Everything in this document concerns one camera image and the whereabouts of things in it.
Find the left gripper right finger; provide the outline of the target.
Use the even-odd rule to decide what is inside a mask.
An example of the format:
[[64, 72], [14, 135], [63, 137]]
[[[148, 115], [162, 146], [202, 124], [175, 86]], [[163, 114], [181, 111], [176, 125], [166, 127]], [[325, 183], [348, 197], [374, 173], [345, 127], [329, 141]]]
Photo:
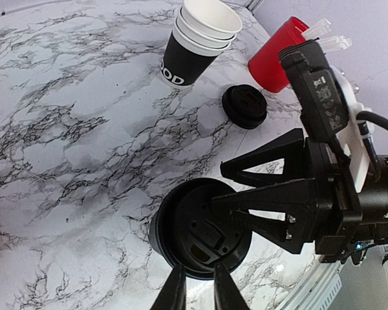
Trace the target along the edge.
[[214, 268], [214, 304], [218, 310], [249, 310], [227, 268], [218, 263]]

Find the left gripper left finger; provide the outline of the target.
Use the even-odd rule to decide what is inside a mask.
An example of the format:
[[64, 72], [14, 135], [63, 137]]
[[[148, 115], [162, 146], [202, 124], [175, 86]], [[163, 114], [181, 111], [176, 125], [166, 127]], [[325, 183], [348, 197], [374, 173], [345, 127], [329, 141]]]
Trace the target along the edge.
[[150, 310], [184, 309], [186, 309], [186, 272], [183, 265], [176, 265]]

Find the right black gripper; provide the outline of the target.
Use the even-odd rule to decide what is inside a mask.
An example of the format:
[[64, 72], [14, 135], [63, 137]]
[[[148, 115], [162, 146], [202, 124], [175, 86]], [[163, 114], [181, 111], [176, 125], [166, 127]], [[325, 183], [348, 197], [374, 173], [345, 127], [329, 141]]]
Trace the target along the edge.
[[[313, 179], [299, 179], [306, 174], [305, 150], [317, 188]], [[292, 254], [299, 254], [304, 244], [314, 240], [321, 262], [345, 261], [351, 256], [357, 263], [368, 241], [388, 244], [388, 156], [378, 156], [380, 175], [368, 169], [363, 189], [357, 193], [348, 163], [332, 161], [328, 151], [325, 144], [309, 139], [305, 145], [303, 130], [292, 129], [221, 163], [223, 177], [260, 188], [215, 197], [211, 206], [223, 218]], [[280, 159], [284, 160], [281, 174], [247, 171]], [[316, 216], [317, 194], [320, 214]]]

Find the black plastic cup lid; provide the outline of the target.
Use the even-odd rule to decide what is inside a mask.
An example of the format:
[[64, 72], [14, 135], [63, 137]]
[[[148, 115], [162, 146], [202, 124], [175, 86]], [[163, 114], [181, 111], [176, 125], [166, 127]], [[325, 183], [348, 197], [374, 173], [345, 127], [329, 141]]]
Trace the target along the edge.
[[252, 233], [211, 208], [214, 197], [234, 193], [224, 182], [197, 178], [176, 186], [162, 200], [149, 225], [149, 243], [171, 266], [186, 275], [212, 280], [217, 263], [229, 272], [246, 258]]

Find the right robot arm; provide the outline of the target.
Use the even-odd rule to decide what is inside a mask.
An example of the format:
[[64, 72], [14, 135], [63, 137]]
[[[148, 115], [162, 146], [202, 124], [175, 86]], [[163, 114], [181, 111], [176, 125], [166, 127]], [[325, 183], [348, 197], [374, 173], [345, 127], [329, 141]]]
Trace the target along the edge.
[[357, 191], [350, 161], [331, 153], [292, 129], [222, 163], [221, 174], [248, 189], [215, 197], [211, 208], [292, 254], [314, 243], [323, 263], [344, 262], [361, 242], [388, 244], [388, 155], [367, 165]]

